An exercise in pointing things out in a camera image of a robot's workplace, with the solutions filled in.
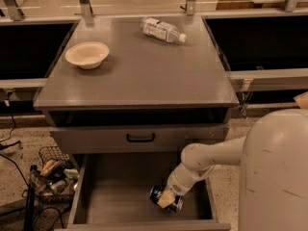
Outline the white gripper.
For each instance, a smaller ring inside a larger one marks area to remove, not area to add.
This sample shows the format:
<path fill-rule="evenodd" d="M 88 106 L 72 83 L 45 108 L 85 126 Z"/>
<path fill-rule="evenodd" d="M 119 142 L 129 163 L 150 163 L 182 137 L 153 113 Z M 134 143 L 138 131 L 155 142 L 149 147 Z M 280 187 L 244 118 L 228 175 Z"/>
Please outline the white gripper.
<path fill-rule="evenodd" d="M 174 173 L 171 173 L 167 179 L 167 188 L 168 190 L 163 190 L 163 193 L 157 202 L 157 204 L 163 209 L 175 201 L 176 195 L 183 196 L 190 190 L 176 179 Z"/>

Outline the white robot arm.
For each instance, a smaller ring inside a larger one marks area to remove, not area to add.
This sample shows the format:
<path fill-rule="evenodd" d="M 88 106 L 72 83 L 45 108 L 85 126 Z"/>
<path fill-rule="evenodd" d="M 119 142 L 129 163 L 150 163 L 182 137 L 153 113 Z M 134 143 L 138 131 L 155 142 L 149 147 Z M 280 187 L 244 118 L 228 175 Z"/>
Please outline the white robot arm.
<path fill-rule="evenodd" d="M 240 168 L 238 231 L 308 231 L 307 110 L 272 112 L 239 139 L 187 145 L 158 205 L 185 195 L 216 165 Z"/>

